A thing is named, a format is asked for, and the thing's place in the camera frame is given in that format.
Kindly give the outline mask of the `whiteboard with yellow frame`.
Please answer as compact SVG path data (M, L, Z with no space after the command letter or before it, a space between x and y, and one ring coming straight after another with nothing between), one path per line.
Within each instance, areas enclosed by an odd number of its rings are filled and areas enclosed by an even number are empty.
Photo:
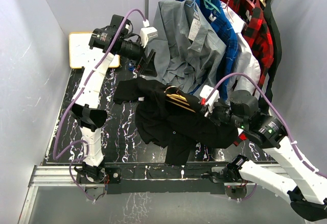
M90 49L89 41L92 32L72 32L69 40L69 65L72 69L79 69L91 62L97 64L104 56L104 52L94 47Z

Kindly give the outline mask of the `blue plaid shirt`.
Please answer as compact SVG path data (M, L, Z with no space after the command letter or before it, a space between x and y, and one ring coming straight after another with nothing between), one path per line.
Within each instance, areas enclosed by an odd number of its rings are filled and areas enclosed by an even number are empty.
M217 36L226 45L224 56L218 66L216 81L221 80L224 76L232 73L232 68L238 54L238 41L236 34L231 26L231 23L226 18L220 0L215 0L217 7L221 13L218 14L215 10L211 11L205 8L203 0L196 0L199 9L205 19L210 23L211 27Z

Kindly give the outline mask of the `pink hanger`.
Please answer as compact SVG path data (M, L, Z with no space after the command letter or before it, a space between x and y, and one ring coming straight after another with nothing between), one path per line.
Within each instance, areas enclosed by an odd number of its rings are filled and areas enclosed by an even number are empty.
M225 2L224 9L227 12L227 15L230 17L232 23L236 23L237 19L235 16L239 16L241 8L241 0L227 0Z

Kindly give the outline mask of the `red black plaid shirt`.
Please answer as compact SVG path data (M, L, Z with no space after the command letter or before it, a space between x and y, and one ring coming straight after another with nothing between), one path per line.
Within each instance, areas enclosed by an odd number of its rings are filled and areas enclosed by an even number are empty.
M249 44L252 54L258 60L261 68L261 76L258 82L263 87L267 73L273 64L273 41L264 18L264 12L260 1L255 1L255 9L251 12L249 2L252 0L241 0L239 17L245 21L246 27L242 35Z

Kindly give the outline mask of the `black hanging jacket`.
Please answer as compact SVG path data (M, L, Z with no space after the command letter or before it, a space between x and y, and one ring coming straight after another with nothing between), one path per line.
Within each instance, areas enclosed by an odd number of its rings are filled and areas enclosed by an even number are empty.
M232 0L233 10L246 22L242 35L258 59L261 76L259 86L268 79L265 95L272 101L272 84L282 59L282 44L274 19L271 0Z

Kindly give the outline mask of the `blue stapler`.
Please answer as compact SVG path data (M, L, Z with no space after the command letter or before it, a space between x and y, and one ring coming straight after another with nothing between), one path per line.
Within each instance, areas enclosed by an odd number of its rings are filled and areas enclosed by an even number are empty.
M136 66L132 61L129 61L129 63L128 63L128 70L131 71L131 72L137 71Z

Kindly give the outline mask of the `white shirt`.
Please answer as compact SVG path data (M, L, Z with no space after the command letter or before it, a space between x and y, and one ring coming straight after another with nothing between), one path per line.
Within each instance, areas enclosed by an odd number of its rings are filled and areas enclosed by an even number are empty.
M252 50L242 35L242 30L245 27L245 22L232 9L226 6L226 3L220 3L226 18L231 23L238 41L238 54L234 62L232 71L244 73L249 76L255 83L259 82L261 76L261 68L258 60L252 54ZM233 91L247 90L251 94L256 92L255 86L243 76L232 76L227 84L227 96L230 96Z

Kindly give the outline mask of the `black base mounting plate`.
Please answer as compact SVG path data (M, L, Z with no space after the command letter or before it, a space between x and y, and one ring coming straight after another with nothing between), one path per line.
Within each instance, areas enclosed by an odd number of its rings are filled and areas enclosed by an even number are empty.
M219 178L225 163L189 162L185 166L164 163L107 163L106 178L90 181L77 175L77 181L87 188L102 187L106 194L122 193L198 193L231 194L243 198L251 193L252 182Z

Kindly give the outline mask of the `grey shirt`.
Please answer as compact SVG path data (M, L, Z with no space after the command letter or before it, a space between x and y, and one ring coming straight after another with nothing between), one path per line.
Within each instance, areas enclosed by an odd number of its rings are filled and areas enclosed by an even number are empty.
M216 83L226 44L198 6L191 1L160 1L153 20L158 36L148 44L155 50L155 80L198 96Z

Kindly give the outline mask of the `aluminium frame rail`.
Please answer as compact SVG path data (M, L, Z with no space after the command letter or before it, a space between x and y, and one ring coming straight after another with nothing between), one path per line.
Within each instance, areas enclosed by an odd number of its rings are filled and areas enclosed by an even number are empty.
M36 166L20 223L304 223L280 197L253 186L226 194L122 193L77 187L67 166Z

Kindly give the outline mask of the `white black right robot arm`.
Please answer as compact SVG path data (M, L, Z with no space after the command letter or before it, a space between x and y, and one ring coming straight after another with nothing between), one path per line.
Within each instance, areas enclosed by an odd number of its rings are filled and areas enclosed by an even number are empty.
M283 198L307 221L326 218L326 178L305 162L305 157L289 139L285 125L260 111L254 96L246 90L238 90L232 93L229 105L219 103L217 98L202 98L201 104L206 117L241 129L247 139L272 156L287 173L286 177L281 176L237 155L217 176L235 182L254 182Z

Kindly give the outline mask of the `teal hanger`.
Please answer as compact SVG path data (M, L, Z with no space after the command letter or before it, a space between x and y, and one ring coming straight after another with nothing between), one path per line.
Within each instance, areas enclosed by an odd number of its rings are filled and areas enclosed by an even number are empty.
M208 10L215 10L218 14L221 13L220 8L217 7L215 0L203 0L204 1L204 6Z

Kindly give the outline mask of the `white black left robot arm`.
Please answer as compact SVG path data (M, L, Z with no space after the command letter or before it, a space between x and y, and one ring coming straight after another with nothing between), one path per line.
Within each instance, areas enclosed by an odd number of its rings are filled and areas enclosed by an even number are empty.
M89 181L104 181L106 171L101 147L101 131L107 119L107 112L98 108L100 91L107 69L116 55L131 60L132 67L141 76L156 77L154 66L155 51L146 53L148 42L156 38L157 29L144 20L137 41L130 20L113 15L110 25L94 29L89 40L89 48L98 48L106 54L100 61L91 60L84 68L83 76L73 104L69 107L70 115L76 120L82 133L84 159L80 169L75 171Z

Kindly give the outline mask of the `yellow clothes hanger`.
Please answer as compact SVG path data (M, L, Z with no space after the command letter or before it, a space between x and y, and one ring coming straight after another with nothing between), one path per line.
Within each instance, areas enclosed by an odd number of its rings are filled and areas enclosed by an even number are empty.
M179 106L183 109L191 111L195 113L196 111L192 109L191 105L189 104L188 100L179 93L179 89L176 86L169 86L164 90L164 94L167 98L167 101Z

